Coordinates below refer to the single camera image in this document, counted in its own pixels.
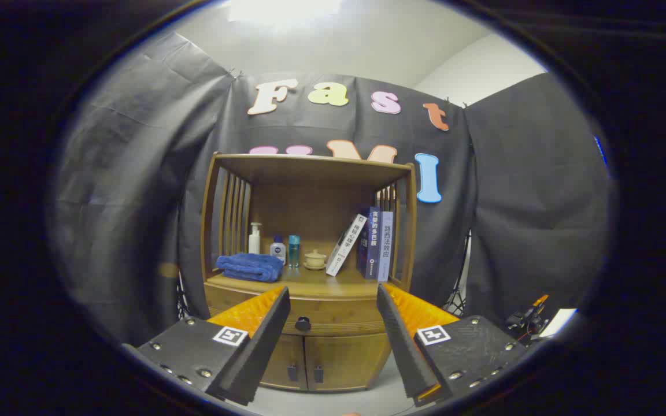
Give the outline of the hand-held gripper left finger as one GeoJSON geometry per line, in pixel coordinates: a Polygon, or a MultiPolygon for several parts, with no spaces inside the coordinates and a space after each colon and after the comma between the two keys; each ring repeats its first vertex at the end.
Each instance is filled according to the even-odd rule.
{"type": "Polygon", "coordinates": [[[245,406],[256,397],[290,309],[288,289],[277,287],[208,320],[185,316],[124,349],[180,389],[245,406]]]}

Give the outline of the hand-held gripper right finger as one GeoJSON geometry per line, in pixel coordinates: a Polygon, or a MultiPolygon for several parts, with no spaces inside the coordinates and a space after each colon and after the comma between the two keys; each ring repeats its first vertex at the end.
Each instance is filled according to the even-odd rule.
{"type": "Polygon", "coordinates": [[[528,352],[488,318],[457,318],[389,283],[378,285],[377,307],[405,395],[417,407],[476,394],[528,352]]]}

